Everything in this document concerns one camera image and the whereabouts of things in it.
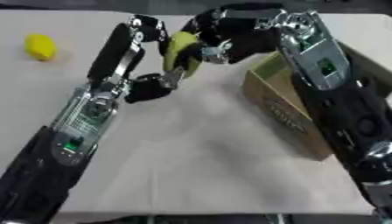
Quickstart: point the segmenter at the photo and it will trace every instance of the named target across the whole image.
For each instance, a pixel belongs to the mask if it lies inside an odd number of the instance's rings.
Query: robotic hand
[[[51,220],[86,170],[98,141],[116,116],[122,93],[148,100],[130,72],[144,56],[143,42],[164,49],[165,25],[135,15],[119,24],[50,126],[42,127],[0,178],[0,223],[43,224]]]
[[[337,159],[381,220],[391,221],[391,109],[370,77],[342,52],[316,11],[289,13],[278,3],[228,4],[194,17],[182,32],[173,35],[169,50],[183,36],[194,35],[197,41],[185,38],[188,44],[180,45],[166,68],[180,67],[183,73],[194,72],[189,68],[194,60],[233,64],[278,50]]]

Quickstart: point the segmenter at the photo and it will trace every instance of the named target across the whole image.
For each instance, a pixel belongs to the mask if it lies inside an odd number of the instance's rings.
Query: yellow ball
[[[57,52],[54,41],[39,33],[33,33],[24,40],[24,50],[36,60],[50,60]]]
[[[171,42],[166,50],[166,54],[164,55],[164,70],[168,72],[174,69],[174,62],[176,61],[179,52],[187,46],[197,42],[198,38],[189,32],[179,31],[174,33],[171,36]],[[188,70],[185,73],[185,78],[188,78],[196,72],[200,63],[200,61],[190,58],[188,60]]]

